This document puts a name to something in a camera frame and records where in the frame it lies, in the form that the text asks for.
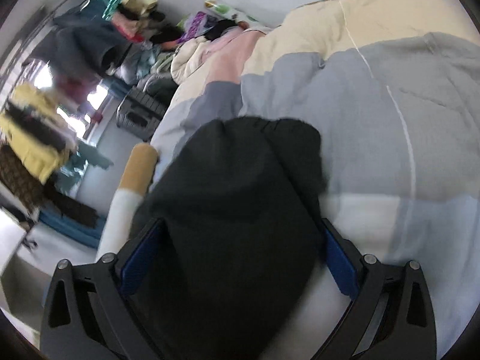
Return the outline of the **black puffer jacket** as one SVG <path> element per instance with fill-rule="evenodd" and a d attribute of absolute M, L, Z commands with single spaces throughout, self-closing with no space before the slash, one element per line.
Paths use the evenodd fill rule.
<path fill-rule="evenodd" d="M 295 119 L 203 125 L 147 195 L 162 222 L 132 306 L 164 359 L 258 359 L 323 254 L 320 134 Z"/>

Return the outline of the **white and tan bolster pillow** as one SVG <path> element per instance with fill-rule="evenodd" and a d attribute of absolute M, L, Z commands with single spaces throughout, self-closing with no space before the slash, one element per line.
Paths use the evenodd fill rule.
<path fill-rule="evenodd" d="M 159 154 L 150 144 L 136 144 L 128 158 L 103 228 L 96 260 L 117 254 L 128 240 L 134 214 L 151 184 Z"/>

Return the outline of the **yellow hanging jacket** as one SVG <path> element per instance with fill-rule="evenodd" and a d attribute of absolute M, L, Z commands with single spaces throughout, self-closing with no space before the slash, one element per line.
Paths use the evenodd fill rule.
<path fill-rule="evenodd" d="M 58 114 L 56 99 L 24 82 L 1 111 L 1 132 L 30 175 L 46 183 L 77 151 L 77 134 Z"/>

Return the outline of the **pastel patchwork quilt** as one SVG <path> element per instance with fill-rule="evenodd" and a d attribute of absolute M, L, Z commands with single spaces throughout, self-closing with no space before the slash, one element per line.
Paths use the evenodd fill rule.
<path fill-rule="evenodd" d="M 324 0 L 236 37 L 179 86 L 155 177 L 237 116 L 319 131 L 323 215 L 365 254 L 419 262 L 444 356 L 479 306 L 479 31 L 459 0 Z"/>

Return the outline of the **dark grey hanging jacket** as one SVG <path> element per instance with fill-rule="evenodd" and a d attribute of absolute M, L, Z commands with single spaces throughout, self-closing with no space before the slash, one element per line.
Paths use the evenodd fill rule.
<path fill-rule="evenodd" d="M 80 82 L 93 82 L 119 65 L 131 42 L 100 17 L 65 14 L 52 21 L 49 33 L 30 54 L 54 72 Z"/>

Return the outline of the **green sock hanger rack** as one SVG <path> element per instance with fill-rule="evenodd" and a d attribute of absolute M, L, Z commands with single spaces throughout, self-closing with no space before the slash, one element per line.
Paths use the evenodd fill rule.
<path fill-rule="evenodd" d="M 128 41 L 141 43 L 161 29 L 165 14 L 158 0 L 97 0 L 103 7 L 101 17 Z"/>

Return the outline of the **polka dot pillow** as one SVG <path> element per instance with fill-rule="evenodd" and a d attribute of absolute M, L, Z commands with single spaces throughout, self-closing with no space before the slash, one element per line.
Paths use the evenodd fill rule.
<path fill-rule="evenodd" d="M 248 27 L 260 25 L 260 22 L 253 16 L 249 16 L 247 13 L 237 10 L 221 0 L 205 0 L 204 6 L 208 11 L 223 19 L 233 20 L 236 23 L 247 23 Z"/>

